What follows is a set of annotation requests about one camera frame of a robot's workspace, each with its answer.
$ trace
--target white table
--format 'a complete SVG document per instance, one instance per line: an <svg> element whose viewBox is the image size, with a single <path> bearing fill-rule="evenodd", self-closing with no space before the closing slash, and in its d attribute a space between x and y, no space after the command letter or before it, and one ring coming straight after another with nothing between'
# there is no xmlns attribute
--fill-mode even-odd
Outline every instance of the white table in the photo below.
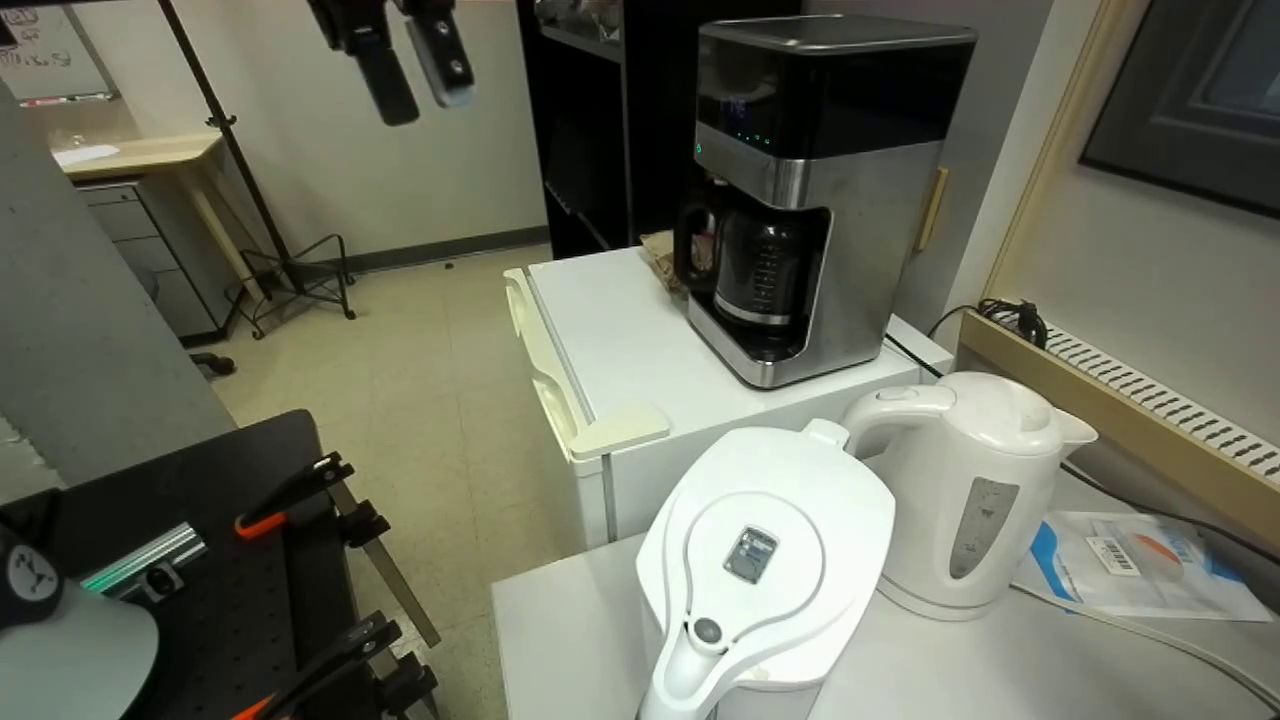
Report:
<svg viewBox="0 0 1280 720"><path fill-rule="evenodd" d="M62 169L62 177L70 183L173 174L182 183L182 194L192 198L192 208L200 211L202 228L213 233L220 258L231 264L246 300L265 304L266 295L254 283L251 269L242 264L231 228L224 223L224 216L231 216L231 208L214 194L214 183L202 169L213 160L213 154L220 147L220 141L224 141L220 132L117 141L117 144L108 144L112 147L108 155L77 160L77 147L69 147L70 155L57 155L57 164Z"/></svg>
<svg viewBox="0 0 1280 720"><path fill-rule="evenodd" d="M1083 487L1063 508L1096 508ZM512 720L631 720L649 686L638 542L609 546L493 588ZM1280 688L1280 626L1149 626L1210 650ZM937 626L874 595L810 720L1268 720L1235 679L1158 646L1027 595L975 626Z"/></svg>

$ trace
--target paper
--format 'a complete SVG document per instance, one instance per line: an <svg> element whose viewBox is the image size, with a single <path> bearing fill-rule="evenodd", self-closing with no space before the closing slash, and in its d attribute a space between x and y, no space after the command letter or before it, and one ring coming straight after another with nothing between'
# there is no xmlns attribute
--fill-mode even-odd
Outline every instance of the paper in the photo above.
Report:
<svg viewBox="0 0 1280 720"><path fill-rule="evenodd" d="M1111 616L1273 622L1205 542L1137 511L1048 511L1033 561L1050 595Z"/></svg>

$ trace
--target cable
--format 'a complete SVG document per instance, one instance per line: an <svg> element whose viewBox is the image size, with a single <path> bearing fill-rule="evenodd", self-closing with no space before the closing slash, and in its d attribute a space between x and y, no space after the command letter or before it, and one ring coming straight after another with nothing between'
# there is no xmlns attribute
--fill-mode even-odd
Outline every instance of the cable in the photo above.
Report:
<svg viewBox="0 0 1280 720"><path fill-rule="evenodd" d="M1045 315L1039 315L1039 308L1034 308L1033 300L1012 304L1012 300L984 295L984 300L975 304L975 312L979 312L984 322L990 322L990 324L1002 324L1007 334L1016 334L1021 339L1027 339L1027 343L1034 343L1034 347L1048 343L1048 324L1045 324Z"/></svg>
<svg viewBox="0 0 1280 720"><path fill-rule="evenodd" d="M1261 549L1261 546L1253 546L1253 542L1242 542L1242 536L1235 536L1235 534L1229 534L1229 527L1220 527L1220 523L1205 523L1205 520L1196 520L1196 518L1163 511L1163 508L1139 504L1139 499L1131 499L1131 496L1119 496L1119 493L1104 487L1100 480L1092 480L1088 473L1080 473L1075 465L1061 465L1061 468L1063 468L1067 475L1075 475L1080 483L1088 483L1088 487L1096 487L1096 493L1104 493L1104 496L1116 496L1119 504L1131 504L1131 508L1149 511L1149 518L1163 518L1163 520L1192 523L1192 527L1198 527L1198 534L1210 534L1210 536L1232 542L1235 549L1246 549L1253 558L1261 558L1261 561L1268 561L1268 563L1280 563L1280 558L1273 558L1268 549Z"/></svg>
<svg viewBox="0 0 1280 720"><path fill-rule="evenodd" d="M959 315L959 312L967 312L967 308L975 308L975 304L954 304L954 308L947 308L940 322L926 324L926 337L937 337L937 329L943 329L951 315Z"/></svg>
<svg viewBox="0 0 1280 720"><path fill-rule="evenodd" d="M932 382L943 378L940 367L923 363L923 355L917 355L904 339L897 339L890 334L883 334L883 337L888 337L888 343L897 343L904 355L912 355L912 363L921 363Z"/></svg>
<svg viewBox="0 0 1280 720"><path fill-rule="evenodd" d="M1056 601L1056 595L1045 595L1045 591L1034 591L1034 588L1021 588L1021 585L1007 585L1012 591L1021 591L1021 595L1033 595L1033 601L1039 601L1039 603L1048 603L1048 610L1061 610L1061 611L1067 611L1067 616L1080 616L1080 622L1092 622L1092 626L1100 626L1100 630L1116 630L1116 632L1127 632L1127 637L1139 637L1139 641L1149 641L1149 646L1163 646L1163 650L1172 650L1172 653L1179 653L1179 658L1188 658L1188 659L1198 659L1198 665L1206 665L1206 668L1215 668L1220 678L1229 678L1229 679L1235 679L1242 693L1253 693L1261 705L1268 705L1273 713L1280 713L1280 693L1273 693L1263 679L1255 679L1246 668L1241 668L1241 665L1232 665L1232 659L1222 659L1222 658L1215 658L1215 653L1205 653L1205 650L1196 650L1196 646L1188 646L1188 641L1179 641L1179 637L1158 637L1158 632L1149 632L1149 630L1139 630L1139 626L1124 626L1124 622L1116 622L1116 616L1104 616L1104 611L1092 611L1092 610L1080 610L1080 603L1063 603L1063 601Z"/></svg>

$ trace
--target gray floor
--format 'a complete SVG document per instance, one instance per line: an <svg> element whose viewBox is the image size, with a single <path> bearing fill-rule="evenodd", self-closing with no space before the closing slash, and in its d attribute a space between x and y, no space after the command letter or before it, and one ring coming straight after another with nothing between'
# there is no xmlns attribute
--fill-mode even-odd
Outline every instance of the gray floor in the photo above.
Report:
<svg viewBox="0 0 1280 720"><path fill-rule="evenodd" d="M557 447L501 282L545 258L507 247L365 274L359 322L316 308L214 347L241 363L214 382L235 423L307 408L324 447L354 465L354 496L390 520L387 549L442 632L418 658L447 720L503 716L489 585L561 558L533 493ZM359 610L397 611L365 558L350 582Z"/></svg>

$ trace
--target mini fridge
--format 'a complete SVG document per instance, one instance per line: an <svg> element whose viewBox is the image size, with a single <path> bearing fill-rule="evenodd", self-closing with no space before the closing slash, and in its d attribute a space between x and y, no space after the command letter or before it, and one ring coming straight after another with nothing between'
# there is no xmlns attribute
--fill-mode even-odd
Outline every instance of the mini fridge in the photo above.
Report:
<svg viewBox="0 0 1280 720"><path fill-rule="evenodd" d="M652 523L682 468L728 429L803 429L888 384L926 382L951 355L888 322L881 355L775 393L744 390L689 329L682 300L638 247L503 274L533 393L562 473L539 475L562 552L598 549Z"/></svg>

